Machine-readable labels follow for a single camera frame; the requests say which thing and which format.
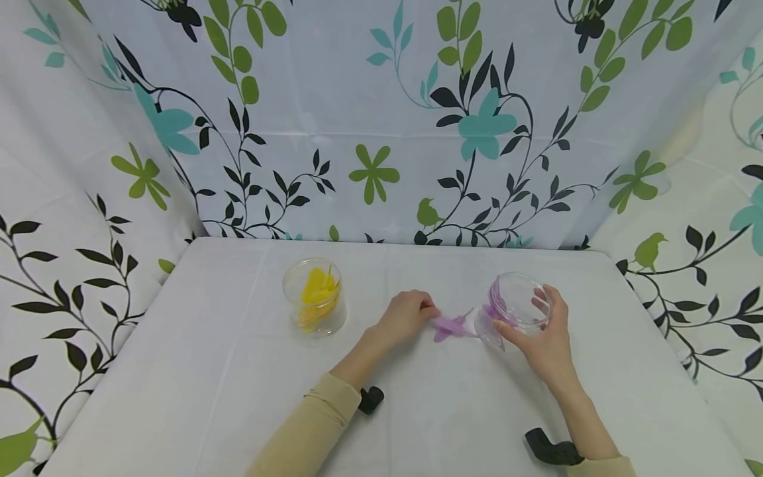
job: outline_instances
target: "person's left hand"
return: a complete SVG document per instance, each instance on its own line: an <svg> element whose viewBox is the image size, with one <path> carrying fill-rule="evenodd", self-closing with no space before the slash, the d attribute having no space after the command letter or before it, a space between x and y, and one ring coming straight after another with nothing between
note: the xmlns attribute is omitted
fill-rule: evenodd
<svg viewBox="0 0 763 477"><path fill-rule="evenodd" d="M429 293L421 290L398 293L372 328L392 347L419 334L425 323L440 312Z"/></svg>

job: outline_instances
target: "purple plastic piece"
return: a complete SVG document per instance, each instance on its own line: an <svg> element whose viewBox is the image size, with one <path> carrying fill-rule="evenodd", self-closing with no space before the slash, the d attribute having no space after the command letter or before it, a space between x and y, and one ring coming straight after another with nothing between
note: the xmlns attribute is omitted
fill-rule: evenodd
<svg viewBox="0 0 763 477"><path fill-rule="evenodd" d="M432 326L437 328L437 332L434 334L434 342L439 343L444 341L449 336L476 338L476 334L468 331L464 327L466 317L472 312L472 310L474 310L474 308L467 311L465 314L459 315L455 318L448 318L446 316L433 318L430 323Z"/></svg>

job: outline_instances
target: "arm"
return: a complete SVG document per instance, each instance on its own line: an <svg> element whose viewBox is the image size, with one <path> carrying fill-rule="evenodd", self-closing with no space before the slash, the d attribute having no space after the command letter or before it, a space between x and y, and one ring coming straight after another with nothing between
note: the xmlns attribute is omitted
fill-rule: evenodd
<svg viewBox="0 0 763 477"><path fill-rule="evenodd" d="M552 316L541 334L527 336L501 321L494 321L493 325L501 336L524 353L530 367L559 403L572 442L586 459L582 464L568 468L568 475L635 477L629 459L620 455L593 401L578 380L570 350L567 304L559 290L548 285L545 288L551 297Z"/></svg>
<svg viewBox="0 0 763 477"><path fill-rule="evenodd" d="M246 477L311 477L323 464L360 404L360 388L397 344L439 314L429 294L402 292L378 324L304 396L259 452Z"/></svg>

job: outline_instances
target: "hand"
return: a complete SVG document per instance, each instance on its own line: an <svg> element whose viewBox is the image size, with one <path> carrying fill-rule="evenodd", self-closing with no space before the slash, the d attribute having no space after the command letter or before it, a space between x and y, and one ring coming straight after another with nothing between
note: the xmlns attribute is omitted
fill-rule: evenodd
<svg viewBox="0 0 763 477"><path fill-rule="evenodd" d="M572 364L570 335L567 330L568 309L559 290L550 285L543 288L552 303L551 317L543 332L527 336L502 321L493 321L493 326L502 337L524 353L530 367L554 395L563 395L580 387L578 374ZM533 304L544 308L535 298Z"/></svg>
<svg viewBox="0 0 763 477"><path fill-rule="evenodd" d="M372 328L380 339L393 347L418 335L429 319L439 315L429 293L420 290L400 292Z"/></svg>

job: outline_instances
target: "floral curtain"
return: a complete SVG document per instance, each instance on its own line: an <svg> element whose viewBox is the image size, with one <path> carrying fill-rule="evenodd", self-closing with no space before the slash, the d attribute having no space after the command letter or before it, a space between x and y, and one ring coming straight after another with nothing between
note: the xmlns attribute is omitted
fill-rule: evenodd
<svg viewBox="0 0 763 477"><path fill-rule="evenodd" d="M591 246L617 261L763 475L763 34L716 81L661 158L681 159L670 192L614 214Z"/></svg>
<svg viewBox="0 0 763 477"><path fill-rule="evenodd" d="M82 5L209 234L544 248L666 189L648 157L624 171L763 13L716 0Z"/></svg>
<svg viewBox="0 0 763 477"><path fill-rule="evenodd" d="M90 23L0 12L0 475L36 475L202 229Z"/></svg>

